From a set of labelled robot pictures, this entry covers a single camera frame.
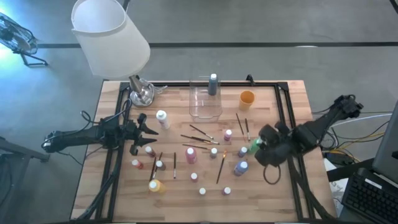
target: wooden table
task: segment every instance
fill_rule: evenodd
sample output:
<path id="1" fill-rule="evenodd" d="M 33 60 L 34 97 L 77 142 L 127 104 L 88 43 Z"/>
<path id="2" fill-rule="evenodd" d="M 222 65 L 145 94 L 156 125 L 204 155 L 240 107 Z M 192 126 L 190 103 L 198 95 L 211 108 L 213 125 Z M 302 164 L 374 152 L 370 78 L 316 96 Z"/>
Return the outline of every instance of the wooden table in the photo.
<path id="1" fill-rule="evenodd" d="M 294 107 L 297 124 L 312 119 L 311 109 L 305 91 L 304 82 L 288 81 L 290 96 Z M 95 120 L 114 114 L 119 92 L 119 82 L 104 82 Z M 250 89 L 256 94 L 256 101 L 247 112 L 238 110 L 239 94 Z M 157 142 L 150 146 L 159 155 L 167 169 L 158 171 L 156 179 L 163 182 L 167 191 L 163 195 L 149 192 L 148 183 L 153 158 L 140 149 L 137 156 L 129 153 L 131 141 L 127 141 L 124 149 L 123 164 L 120 173 L 118 195 L 114 209 L 114 222 L 293 222 L 297 221 L 294 207 L 292 187 L 287 163 L 281 165 L 281 178 L 278 184 L 267 184 L 262 176 L 261 166 L 253 155 L 245 156 L 249 170 L 240 177 L 233 175 L 233 168 L 241 159 L 237 156 L 239 149 L 248 144 L 244 141 L 235 113 L 241 120 L 248 119 L 249 129 L 254 139 L 265 124 L 274 125 L 279 120 L 277 103 L 273 88 L 269 87 L 223 87 L 223 113 L 216 123 L 193 123 L 189 114 L 189 87 L 169 87 L 163 94 L 156 96 L 148 108 L 132 108 L 130 118 L 137 118 L 139 113 L 148 117 L 147 125 L 159 133 Z M 165 110 L 171 123 L 169 130 L 162 130 L 155 114 Z M 206 138 L 189 126 L 194 124 L 204 130 L 215 140 L 221 142 L 216 159 L 209 158 L 209 152 L 197 149 L 198 162 L 187 164 L 185 159 L 186 146 L 182 143 L 203 145 L 201 142 L 183 138 L 180 134 Z M 224 142 L 225 130 L 231 129 L 231 142 Z M 87 153 L 98 148 L 90 145 Z M 216 184 L 221 164 L 222 153 L 228 151 L 220 182 Z M 177 152 L 177 178 L 173 179 L 173 153 Z M 100 189 L 106 150 L 100 150 L 84 163 L 72 218 L 79 216 L 91 203 Z M 133 159 L 144 163 L 138 170 L 131 165 Z M 335 214 L 331 198 L 330 186 L 319 150 L 314 150 L 304 157 L 310 188 L 316 198 L 332 215 Z M 196 172 L 199 181 L 190 181 L 190 174 Z M 268 167 L 267 178 L 273 181 L 277 177 L 277 169 Z M 206 195 L 200 196 L 200 187 L 206 188 Z M 223 196 L 221 189 L 231 187 L 231 194 Z M 301 194 L 304 214 L 307 214 L 305 200 Z M 104 211 L 108 210 L 107 195 Z"/>

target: gray floor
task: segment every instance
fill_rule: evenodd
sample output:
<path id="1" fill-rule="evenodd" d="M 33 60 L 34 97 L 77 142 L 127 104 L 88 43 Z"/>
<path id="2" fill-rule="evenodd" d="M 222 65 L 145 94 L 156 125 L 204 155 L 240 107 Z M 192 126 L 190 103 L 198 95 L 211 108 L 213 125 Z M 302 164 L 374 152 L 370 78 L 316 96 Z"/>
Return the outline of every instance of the gray floor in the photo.
<path id="1" fill-rule="evenodd" d="M 76 43 L 70 32 L 74 2 L 5 0 L 0 11 L 30 28 L 41 43 Z M 387 0 L 133 0 L 128 14 L 149 42 L 398 41 L 398 15 Z M 37 55 L 50 66 L 27 68 L 0 47 L 0 136 L 41 151 L 49 132 L 85 124 L 80 110 L 94 115 L 102 80 L 91 76 L 81 49 L 40 49 Z M 314 111 L 341 94 L 355 94 L 366 111 L 385 111 L 398 99 L 397 55 L 396 47 L 152 49 L 140 75 L 181 80 L 216 72 L 225 80 L 242 80 L 247 74 L 263 80 L 302 79 Z M 362 136 L 385 120 L 336 130 Z M 350 150 L 367 159 L 378 144 L 355 144 Z M 81 161 L 84 148 L 65 151 Z M 71 158 L 58 154 L 48 163 L 32 161 L 13 223 L 68 220 L 80 170 Z"/>

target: desk lamp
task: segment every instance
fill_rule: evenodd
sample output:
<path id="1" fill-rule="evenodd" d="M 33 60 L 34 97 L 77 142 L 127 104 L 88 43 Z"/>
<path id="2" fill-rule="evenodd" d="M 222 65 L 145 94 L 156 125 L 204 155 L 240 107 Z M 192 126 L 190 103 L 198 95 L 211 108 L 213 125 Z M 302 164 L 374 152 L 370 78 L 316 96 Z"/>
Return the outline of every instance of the desk lamp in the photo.
<path id="1" fill-rule="evenodd" d="M 136 75 L 149 60 L 149 44 L 123 7 L 116 0 L 78 0 L 72 24 L 93 75 L 110 80 L 129 77 L 132 103 L 149 106 L 154 87 L 143 85 Z"/>

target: paint bottle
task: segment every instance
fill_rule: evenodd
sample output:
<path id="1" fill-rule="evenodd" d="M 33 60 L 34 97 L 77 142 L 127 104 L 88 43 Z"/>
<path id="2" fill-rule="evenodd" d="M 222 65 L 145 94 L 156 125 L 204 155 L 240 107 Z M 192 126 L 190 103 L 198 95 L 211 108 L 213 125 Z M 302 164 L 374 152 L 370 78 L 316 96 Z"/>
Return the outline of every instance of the paint bottle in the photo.
<path id="1" fill-rule="evenodd" d="M 138 161 L 138 159 L 134 159 L 133 161 L 131 161 L 131 164 L 135 167 L 137 167 L 137 169 L 142 169 L 144 168 L 144 164 L 140 161 Z"/>
<path id="2" fill-rule="evenodd" d="M 240 176 L 244 174 L 247 169 L 248 169 L 248 162 L 246 161 L 239 161 L 238 164 L 236 164 L 235 169 L 234 169 L 234 174 L 236 176 Z"/>
<path id="3" fill-rule="evenodd" d="M 232 131 L 231 130 L 226 130 L 225 131 L 225 135 L 224 135 L 224 140 L 225 141 L 229 141 L 229 140 L 231 140 L 231 136 L 232 136 Z"/>
<path id="4" fill-rule="evenodd" d="M 206 194 L 206 189 L 204 187 L 202 187 L 201 189 L 199 189 L 199 194 L 200 195 L 205 195 Z"/>
<path id="5" fill-rule="evenodd" d="M 241 150 L 239 150 L 238 152 L 238 156 L 242 158 L 244 157 L 244 155 L 246 155 L 246 153 L 248 153 L 248 149 L 246 147 L 242 147 Z"/>
<path id="6" fill-rule="evenodd" d="M 260 149 L 260 145 L 262 143 L 261 138 L 257 138 L 256 140 L 253 141 L 253 143 L 250 146 L 250 149 L 248 151 L 249 154 L 253 154 L 255 152 L 257 152 L 257 150 Z"/>
<path id="7" fill-rule="evenodd" d="M 229 187 L 225 187 L 225 188 L 221 191 L 221 193 L 222 193 L 223 195 L 229 195 L 229 194 L 231 193 L 231 189 L 230 189 Z"/>
<path id="8" fill-rule="evenodd" d="M 210 158 L 215 159 L 217 157 L 217 149 L 213 148 L 210 151 Z"/>
<path id="9" fill-rule="evenodd" d="M 156 167 L 160 170 L 166 170 L 166 165 L 162 161 L 156 161 Z"/>
<path id="10" fill-rule="evenodd" d="M 210 96 L 215 96 L 217 94 L 218 78 L 217 74 L 211 74 L 209 78 L 208 93 Z"/>
<path id="11" fill-rule="evenodd" d="M 164 112 L 162 110 L 157 111 L 156 119 L 159 121 L 162 129 L 169 129 L 170 124 L 167 121 L 167 113 L 166 112 Z"/>
<path id="12" fill-rule="evenodd" d="M 192 173 L 191 174 L 191 180 L 192 180 L 192 182 L 198 182 L 198 174 L 197 173 Z"/>
<path id="13" fill-rule="evenodd" d="M 149 190 L 151 192 L 157 192 L 161 194 L 166 191 L 166 186 L 158 180 L 151 180 L 149 182 Z"/>
<path id="14" fill-rule="evenodd" d="M 197 152 L 196 150 L 189 148 L 185 151 L 185 156 L 187 157 L 187 162 L 189 164 L 194 164 L 197 162 Z"/>
<path id="15" fill-rule="evenodd" d="M 145 152 L 146 152 L 150 157 L 155 157 L 155 156 L 156 156 L 156 152 L 155 152 L 150 146 L 145 147 Z"/>

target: computer keyboard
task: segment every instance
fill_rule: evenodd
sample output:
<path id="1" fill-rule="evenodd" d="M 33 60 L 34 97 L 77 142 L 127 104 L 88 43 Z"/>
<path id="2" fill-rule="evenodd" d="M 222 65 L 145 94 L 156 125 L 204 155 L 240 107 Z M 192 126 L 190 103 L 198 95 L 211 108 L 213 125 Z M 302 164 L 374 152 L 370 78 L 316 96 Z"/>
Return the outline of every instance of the computer keyboard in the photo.
<path id="1" fill-rule="evenodd" d="M 375 223 L 398 224 L 398 189 L 366 169 L 349 178 L 342 204 Z"/>

